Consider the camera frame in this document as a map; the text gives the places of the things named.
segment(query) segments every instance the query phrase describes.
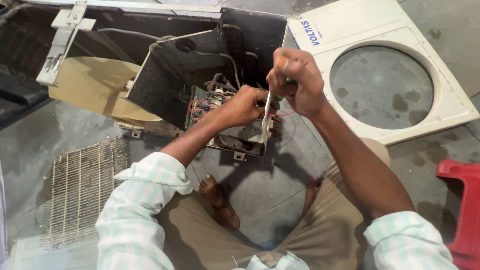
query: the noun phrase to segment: red plastic stool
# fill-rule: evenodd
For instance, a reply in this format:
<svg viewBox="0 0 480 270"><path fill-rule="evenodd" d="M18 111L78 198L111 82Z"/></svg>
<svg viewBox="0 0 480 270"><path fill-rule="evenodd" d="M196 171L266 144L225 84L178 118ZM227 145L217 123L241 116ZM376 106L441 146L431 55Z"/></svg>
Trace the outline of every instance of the red plastic stool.
<svg viewBox="0 0 480 270"><path fill-rule="evenodd" d="M455 239L446 244L453 263L460 269L480 269L480 164L444 160L438 164L436 175L464 184Z"/></svg>

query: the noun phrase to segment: khaki pants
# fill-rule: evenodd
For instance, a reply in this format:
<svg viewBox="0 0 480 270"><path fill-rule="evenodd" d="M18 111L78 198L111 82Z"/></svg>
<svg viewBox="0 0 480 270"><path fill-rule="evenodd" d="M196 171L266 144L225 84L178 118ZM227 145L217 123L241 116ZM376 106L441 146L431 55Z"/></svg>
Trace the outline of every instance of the khaki pants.
<svg viewBox="0 0 480 270"><path fill-rule="evenodd" d="M390 166L385 146L362 140ZM273 251L262 252L243 244L211 218L205 210L211 210L211 206L203 207L203 201L196 192L176 194L159 214L159 224L166 234L164 252L177 270L231 270L236 263L246 268L254 255L273 267L287 251L305 261L311 270L354 270L363 262L366 225L335 161L305 218Z"/></svg>

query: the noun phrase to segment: air filter grille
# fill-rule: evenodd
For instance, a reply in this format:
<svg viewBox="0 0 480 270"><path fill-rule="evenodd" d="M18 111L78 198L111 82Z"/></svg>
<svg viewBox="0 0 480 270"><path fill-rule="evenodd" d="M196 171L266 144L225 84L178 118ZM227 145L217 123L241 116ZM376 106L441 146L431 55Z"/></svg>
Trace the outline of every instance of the air filter grille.
<svg viewBox="0 0 480 270"><path fill-rule="evenodd" d="M55 248L97 235L95 222L120 184L113 176L130 165L126 138L107 140L56 158L47 176L52 199L42 244Z"/></svg>

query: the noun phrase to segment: light blue striped shirt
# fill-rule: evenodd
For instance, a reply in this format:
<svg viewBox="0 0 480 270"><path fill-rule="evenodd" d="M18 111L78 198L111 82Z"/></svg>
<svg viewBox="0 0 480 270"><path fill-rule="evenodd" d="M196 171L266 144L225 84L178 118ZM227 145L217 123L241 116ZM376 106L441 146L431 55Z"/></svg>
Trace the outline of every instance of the light blue striped shirt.
<svg viewBox="0 0 480 270"><path fill-rule="evenodd" d="M165 232L154 218L175 192L189 194L192 184L185 167L164 153L153 153L117 174L124 180L103 208L96 228L98 269L173 270L163 253ZM376 219L365 231L374 247L379 270L454 270L452 256L435 227L415 212L400 212ZM247 270L266 270L257 256ZM276 270L307 270L308 266L288 252Z"/></svg>

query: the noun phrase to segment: person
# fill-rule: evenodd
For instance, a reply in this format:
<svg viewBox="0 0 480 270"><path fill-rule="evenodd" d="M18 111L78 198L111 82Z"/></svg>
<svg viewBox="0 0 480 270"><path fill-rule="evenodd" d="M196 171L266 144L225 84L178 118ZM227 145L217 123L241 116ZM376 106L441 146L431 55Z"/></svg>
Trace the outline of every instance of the person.
<svg viewBox="0 0 480 270"><path fill-rule="evenodd" d="M240 220L214 177L207 175L198 193L185 177L212 138L264 113L258 104L267 93L243 86L182 136L115 176L124 182L96 223L98 269L354 270L367 242L380 270L456 269L440 233L415 212L390 170L386 147L355 136L330 106L312 55L278 49L273 57L270 92L313 123L334 157L324 180L308 183L298 226L272 251L246 246L228 232ZM287 85L287 78L298 85ZM210 205L202 205L204 198Z"/></svg>

